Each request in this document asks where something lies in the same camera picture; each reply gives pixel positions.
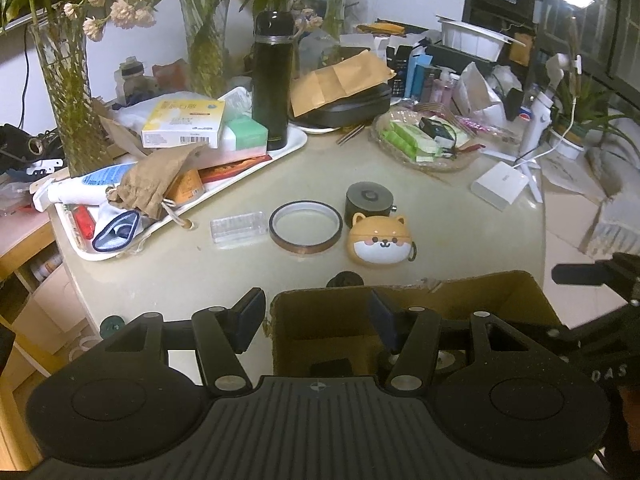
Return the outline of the left glass vase with stems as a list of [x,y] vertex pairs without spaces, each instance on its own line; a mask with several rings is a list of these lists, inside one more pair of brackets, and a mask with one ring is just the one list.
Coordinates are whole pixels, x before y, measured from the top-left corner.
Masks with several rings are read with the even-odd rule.
[[86,37],[77,18],[69,18],[54,0],[29,0],[30,26],[44,84],[73,177],[111,165],[105,132],[93,109]]

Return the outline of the shiba dog earphone case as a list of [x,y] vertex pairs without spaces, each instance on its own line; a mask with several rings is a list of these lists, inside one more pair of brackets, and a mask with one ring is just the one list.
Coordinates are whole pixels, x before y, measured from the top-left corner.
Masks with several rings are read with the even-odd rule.
[[416,242],[404,216],[356,212],[347,237],[349,258],[365,266],[396,266],[416,258]]

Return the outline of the blue white face mask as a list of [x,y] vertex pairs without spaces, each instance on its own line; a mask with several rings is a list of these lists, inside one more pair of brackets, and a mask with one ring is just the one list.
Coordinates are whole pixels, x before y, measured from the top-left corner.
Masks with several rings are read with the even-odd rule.
[[133,210],[104,207],[98,213],[92,248],[96,252],[118,252],[140,231],[140,214]]

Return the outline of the brown tape roll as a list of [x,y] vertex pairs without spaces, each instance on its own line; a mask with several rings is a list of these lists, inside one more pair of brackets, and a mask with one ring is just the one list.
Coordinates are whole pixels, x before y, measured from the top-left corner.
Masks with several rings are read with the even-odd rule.
[[271,239],[295,255],[314,255],[333,247],[341,238],[344,223],[332,206],[316,200],[294,200],[270,214]]

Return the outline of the black thermos bottle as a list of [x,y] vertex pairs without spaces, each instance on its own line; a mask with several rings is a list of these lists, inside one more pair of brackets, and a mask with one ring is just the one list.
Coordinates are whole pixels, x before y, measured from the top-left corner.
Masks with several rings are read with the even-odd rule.
[[252,118],[267,128],[268,151],[288,143],[294,32],[288,11],[262,11],[255,18]]

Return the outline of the green round cap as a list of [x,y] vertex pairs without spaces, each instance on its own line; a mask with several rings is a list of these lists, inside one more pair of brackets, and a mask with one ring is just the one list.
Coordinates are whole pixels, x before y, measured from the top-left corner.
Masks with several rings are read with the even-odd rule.
[[102,320],[99,334],[102,339],[110,338],[126,326],[126,322],[119,315],[109,315]]

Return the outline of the white plastic food container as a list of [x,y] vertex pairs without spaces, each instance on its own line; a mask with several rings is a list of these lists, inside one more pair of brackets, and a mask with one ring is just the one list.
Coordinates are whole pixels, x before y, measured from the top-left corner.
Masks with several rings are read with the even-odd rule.
[[506,44],[525,47],[524,42],[493,30],[438,16],[442,26],[442,44],[450,49],[495,63]]

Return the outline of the yellow white medicine box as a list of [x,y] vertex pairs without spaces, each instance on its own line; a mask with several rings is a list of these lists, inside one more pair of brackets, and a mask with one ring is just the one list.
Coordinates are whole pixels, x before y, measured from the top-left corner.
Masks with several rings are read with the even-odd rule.
[[205,143],[218,148],[224,102],[218,100],[161,100],[141,129],[145,148],[176,148]]

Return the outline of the pink bottle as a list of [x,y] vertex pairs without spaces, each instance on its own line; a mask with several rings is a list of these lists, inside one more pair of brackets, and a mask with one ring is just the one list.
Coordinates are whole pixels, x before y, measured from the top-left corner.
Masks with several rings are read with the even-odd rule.
[[454,78],[451,76],[451,70],[443,67],[439,77],[434,80],[432,102],[448,107],[451,102],[452,90],[454,90]]

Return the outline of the dark grey cylindrical speaker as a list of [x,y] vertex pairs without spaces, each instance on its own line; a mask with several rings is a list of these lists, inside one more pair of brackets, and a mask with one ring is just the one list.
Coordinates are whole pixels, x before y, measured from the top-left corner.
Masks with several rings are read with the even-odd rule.
[[378,183],[356,182],[346,191],[344,219],[349,228],[352,227],[352,219],[357,212],[372,217],[389,216],[395,210],[392,192]]

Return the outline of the woven snack basket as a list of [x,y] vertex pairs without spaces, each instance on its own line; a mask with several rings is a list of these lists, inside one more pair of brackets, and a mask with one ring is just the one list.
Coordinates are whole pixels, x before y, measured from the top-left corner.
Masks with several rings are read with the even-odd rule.
[[420,110],[395,106],[375,119],[371,136],[398,162],[422,172],[461,171],[485,147],[475,132],[440,105]]

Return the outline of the white power adapter box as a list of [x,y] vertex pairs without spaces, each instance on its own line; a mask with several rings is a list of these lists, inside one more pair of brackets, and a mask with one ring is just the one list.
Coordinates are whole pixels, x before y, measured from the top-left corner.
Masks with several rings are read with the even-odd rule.
[[516,201],[527,185],[528,177],[520,170],[505,162],[498,162],[471,183],[470,191],[485,203],[504,211]]

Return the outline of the brown paper envelope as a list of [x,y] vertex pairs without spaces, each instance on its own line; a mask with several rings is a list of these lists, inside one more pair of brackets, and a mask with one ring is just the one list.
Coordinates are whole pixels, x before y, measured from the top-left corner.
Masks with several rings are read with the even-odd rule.
[[385,61],[369,50],[295,79],[290,91],[294,117],[385,84],[395,76]]

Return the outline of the red lighter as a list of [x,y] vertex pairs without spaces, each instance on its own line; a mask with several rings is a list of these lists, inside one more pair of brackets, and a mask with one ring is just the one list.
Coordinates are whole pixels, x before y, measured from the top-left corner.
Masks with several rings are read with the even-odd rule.
[[77,229],[84,240],[93,240],[96,232],[96,220],[93,219],[89,209],[85,205],[77,205],[72,211]]

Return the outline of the clear plastic box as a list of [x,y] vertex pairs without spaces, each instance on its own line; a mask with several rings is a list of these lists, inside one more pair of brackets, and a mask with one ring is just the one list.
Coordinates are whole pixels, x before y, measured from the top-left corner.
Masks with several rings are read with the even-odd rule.
[[236,214],[224,218],[213,219],[210,222],[212,240],[218,245],[228,245],[262,236],[268,231],[268,221],[262,211]]

